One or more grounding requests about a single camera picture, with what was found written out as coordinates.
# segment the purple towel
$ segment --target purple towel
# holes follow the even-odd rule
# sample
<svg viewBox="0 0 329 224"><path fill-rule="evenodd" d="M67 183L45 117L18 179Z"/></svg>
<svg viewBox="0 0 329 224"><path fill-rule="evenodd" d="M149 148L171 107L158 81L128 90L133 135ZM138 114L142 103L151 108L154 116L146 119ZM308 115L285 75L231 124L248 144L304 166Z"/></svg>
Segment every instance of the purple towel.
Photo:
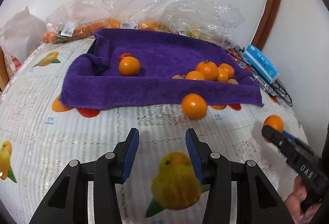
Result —
<svg viewBox="0 0 329 224"><path fill-rule="evenodd" d="M257 83L215 44L156 31L102 29L86 54L77 57L64 79L60 101L69 107L109 109L118 106L180 104L197 93L208 105L249 103L262 106ZM141 63L137 76L121 76L119 56L129 52ZM172 79L209 60L228 63L239 85Z"/></svg>

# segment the yellow fruit illustration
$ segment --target yellow fruit illustration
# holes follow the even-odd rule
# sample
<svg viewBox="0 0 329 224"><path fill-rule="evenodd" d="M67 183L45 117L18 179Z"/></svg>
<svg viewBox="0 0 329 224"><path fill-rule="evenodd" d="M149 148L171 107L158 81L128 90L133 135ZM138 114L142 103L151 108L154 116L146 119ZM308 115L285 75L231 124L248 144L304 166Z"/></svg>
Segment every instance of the yellow fruit illustration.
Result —
<svg viewBox="0 0 329 224"><path fill-rule="evenodd" d="M45 56L42 60L40 60L35 66L47 66L50 63L60 63L60 61L57 59L59 53L57 51L50 52L47 56Z"/></svg>
<svg viewBox="0 0 329 224"><path fill-rule="evenodd" d="M172 152L163 157L160 172L171 169L174 165L192 165L191 160L184 153Z"/></svg>
<svg viewBox="0 0 329 224"><path fill-rule="evenodd" d="M194 205L201 195L201 184L190 165L173 165L152 181L154 200L164 208L182 210Z"/></svg>
<svg viewBox="0 0 329 224"><path fill-rule="evenodd" d="M5 149L0 150L0 178L5 180L10 167L10 153Z"/></svg>
<svg viewBox="0 0 329 224"><path fill-rule="evenodd" d="M13 147L12 147L11 143L9 142L9 140L6 140L2 143L0 151L2 151L2 150L8 151L10 156L12 155Z"/></svg>

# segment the orange fruit illustration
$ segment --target orange fruit illustration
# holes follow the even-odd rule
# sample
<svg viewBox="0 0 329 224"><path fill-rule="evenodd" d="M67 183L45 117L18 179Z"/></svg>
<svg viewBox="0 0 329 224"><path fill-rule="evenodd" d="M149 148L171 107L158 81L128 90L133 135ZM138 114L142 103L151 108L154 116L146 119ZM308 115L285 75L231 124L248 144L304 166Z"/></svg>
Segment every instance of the orange fruit illustration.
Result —
<svg viewBox="0 0 329 224"><path fill-rule="evenodd" d="M213 62L200 62L195 70L202 73L207 81L217 81L218 79L218 69Z"/></svg>
<svg viewBox="0 0 329 224"><path fill-rule="evenodd" d="M99 113L101 112L100 110L82 109L82 108L77 108L77 110L82 116L87 118L95 117L99 115Z"/></svg>
<svg viewBox="0 0 329 224"><path fill-rule="evenodd" d="M239 82L237 80L233 79L233 78L229 79L227 82L229 84L233 84L233 85L238 85L239 84Z"/></svg>
<svg viewBox="0 0 329 224"><path fill-rule="evenodd" d="M119 63L119 72L123 76L134 76L140 71L139 60L135 57L124 57Z"/></svg>
<svg viewBox="0 0 329 224"><path fill-rule="evenodd" d="M194 120L205 117L208 106L206 101L198 94L188 94L181 102L184 114Z"/></svg>
<svg viewBox="0 0 329 224"><path fill-rule="evenodd" d="M56 113L60 113L60 112L66 112L69 111L73 108L67 107L65 105L63 105L60 101L59 101L60 95L57 96L57 98L53 101L53 104L51 106L51 109L56 112Z"/></svg>
<svg viewBox="0 0 329 224"><path fill-rule="evenodd" d="M211 105L211 107L215 110L223 110L227 105Z"/></svg>
<svg viewBox="0 0 329 224"><path fill-rule="evenodd" d="M224 71L227 72L228 74L228 79L233 78L234 76L234 69L231 65L228 65L227 63L222 63L221 65L218 66L218 68L223 69Z"/></svg>
<svg viewBox="0 0 329 224"><path fill-rule="evenodd" d="M192 165L190 158L180 152L172 152L163 157L160 163L160 172L171 169L175 165Z"/></svg>
<svg viewBox="0 0 329 224"><path fill-rule="evenodd" d="M203 76L202 73L200 73L198 71L191 71L191 72L189 72L185 76L185 79L189 79L189 80L204 80L205 77Z"/></svg>
<svg viewBox="0 0 329 224"><path fill-rule="evenodd" d="M283 128L284 128L283 121L282 121L281 117L278 115L271 115L271 116L267 117L263 123L263 126L264 125L269 125L280 133L282 133Z"/></svg>
<svg viewBox="0 0 329 224"><path fill-rule="evenodd" d="M226 71L224 71L221 68L217 68L218 69L218 77L217 77L217 81L218 82L222 82L222 83L227 83L228 81L228 74Z"/></svg>

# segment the human hand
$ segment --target human hand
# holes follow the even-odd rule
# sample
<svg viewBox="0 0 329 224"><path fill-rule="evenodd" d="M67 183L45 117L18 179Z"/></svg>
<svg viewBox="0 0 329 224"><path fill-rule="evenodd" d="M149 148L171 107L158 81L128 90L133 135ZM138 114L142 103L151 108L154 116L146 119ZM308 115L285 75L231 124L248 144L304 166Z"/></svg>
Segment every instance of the human hand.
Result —
<svg viewBox="0 0 329 224"><path fill-rule="evenodd" d="M300 203L305 200L306 196L307 191L303 184L302 177L297 176L293 184L293 192L285 200L286 207L295 221L295 224L299 224L299 221L301 221L303 217L308 221L311 220L321 206L321 203L314 204L308 208L304 214L300 208Z"/></svg>

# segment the red tomato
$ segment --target red tomato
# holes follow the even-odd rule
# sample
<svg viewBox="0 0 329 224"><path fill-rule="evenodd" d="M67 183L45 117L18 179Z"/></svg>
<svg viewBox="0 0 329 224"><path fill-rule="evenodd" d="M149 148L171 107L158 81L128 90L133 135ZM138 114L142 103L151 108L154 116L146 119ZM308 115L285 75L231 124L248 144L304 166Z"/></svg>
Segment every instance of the red tomato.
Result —
<svg viewBox="0 0 329 224"><path fill-rule="evenodd" d="M132 55L130 54L130 53L123 53L123 54L121 54L120 55L120 57L119 57L119 62L124 58L124 57L132 57Z"/></svg>
<svg viewBox="0 0 329 224"><path fill-rule="evenodd" d="M241 110L241 105L240 104L230 104L229 105L232 109L239 111Z"/></svg>
<svg viewBox="0 0 329 224"><path fill-rule="evenodd" d="M97 115L99 115L99 113L101 112L100 110L92 110L92 109L81 109L81 108L77 108L78 112L87 118L92 118L95 117Z"/></svg>

